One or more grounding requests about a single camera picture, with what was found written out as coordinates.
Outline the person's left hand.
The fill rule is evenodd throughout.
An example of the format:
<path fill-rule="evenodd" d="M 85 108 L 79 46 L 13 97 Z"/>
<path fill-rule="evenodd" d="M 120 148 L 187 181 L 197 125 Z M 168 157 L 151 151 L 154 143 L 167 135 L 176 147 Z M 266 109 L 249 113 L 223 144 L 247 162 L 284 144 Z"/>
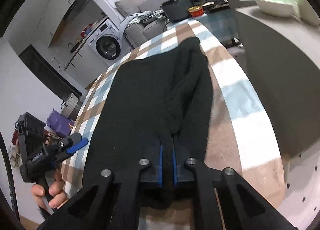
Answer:
<path fill-rule="evenodd" d="M 53 197 L 53 199 L 48 202 L 48 206 L 51 209 L 59 209 L 64 203 L 68 201 L 68 197 L 65 191 L 63 190 L 64 185 L 65 181 L 62 179 L 61 172 L 59 170 L 56 170 L 54 173 L 54 182 L 48 190 L 49 194 Z M 43 186 L 39 184 L 34 184 L 31 187 L 31 193 L 37 205 L 44 210 L 48 210 L 48 206 L 46 206 L 43 201 L 43 197 L 45 195 L 45 190 Z"/>

